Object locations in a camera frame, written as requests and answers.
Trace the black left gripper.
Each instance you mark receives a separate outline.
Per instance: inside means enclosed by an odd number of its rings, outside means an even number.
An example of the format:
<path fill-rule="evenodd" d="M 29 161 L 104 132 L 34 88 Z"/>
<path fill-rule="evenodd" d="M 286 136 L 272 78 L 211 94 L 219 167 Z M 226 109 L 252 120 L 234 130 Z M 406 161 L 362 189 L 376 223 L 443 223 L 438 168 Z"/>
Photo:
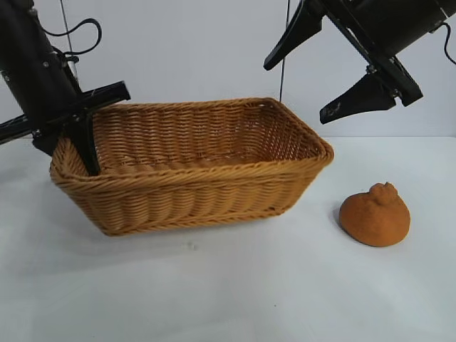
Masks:
<path fill-rule="evenodd" d="M 92 112 L 130 94 L 122 81 L 82 91 L 69 66 L 79 54 L 58 50 L 48 36 L 33 1 L 1 2 L 1 77 L 23 112 L 1 124 L 1 142 L 32 134 L 33 146 L 52 157 L 72 123 L 73 144 L 88 174 L 96 176 Z"/>

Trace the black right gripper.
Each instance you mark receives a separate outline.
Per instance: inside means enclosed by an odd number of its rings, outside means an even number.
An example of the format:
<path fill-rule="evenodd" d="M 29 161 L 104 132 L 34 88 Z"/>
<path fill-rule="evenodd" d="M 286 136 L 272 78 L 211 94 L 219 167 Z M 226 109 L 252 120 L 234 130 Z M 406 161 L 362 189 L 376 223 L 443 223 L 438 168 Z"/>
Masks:
<path fill-rule="evenodd" d="M 270 71 L 322 29 L 327 17 L 368 62 L 367 74 L 320 110 L 321 124 L 359 113 L 389 110 L 422 98 L 397 54 L 455 14 L 454 1 L 300 1 L 285 32 L 264 60 Z"/>

